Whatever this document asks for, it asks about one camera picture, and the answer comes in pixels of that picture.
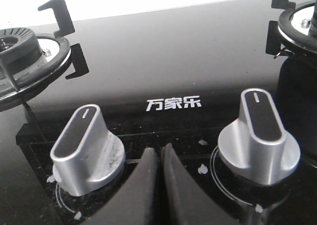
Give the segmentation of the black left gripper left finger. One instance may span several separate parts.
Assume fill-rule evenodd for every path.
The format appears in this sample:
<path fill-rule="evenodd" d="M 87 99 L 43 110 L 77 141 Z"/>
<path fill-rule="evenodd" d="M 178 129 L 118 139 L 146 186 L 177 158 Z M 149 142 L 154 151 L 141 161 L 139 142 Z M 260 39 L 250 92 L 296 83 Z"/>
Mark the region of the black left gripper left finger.
<path fill-rule="evenodd" d="M 157 176 L 157 154 L 146 148 L 122 188 L 85 225 L 149 225 Z"/>

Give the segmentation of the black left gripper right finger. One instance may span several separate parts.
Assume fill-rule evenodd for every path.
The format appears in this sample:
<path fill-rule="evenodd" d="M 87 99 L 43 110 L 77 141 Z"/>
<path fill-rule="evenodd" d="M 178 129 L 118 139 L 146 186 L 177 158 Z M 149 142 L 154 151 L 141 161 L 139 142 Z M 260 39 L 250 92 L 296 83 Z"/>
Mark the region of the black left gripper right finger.
<path fill-rule="evenodd" d="M 169 214 L 174 225 L 236 225 L 238 222 L 218 206 L 193 180 L 172 144 L 161 150 Z"/>

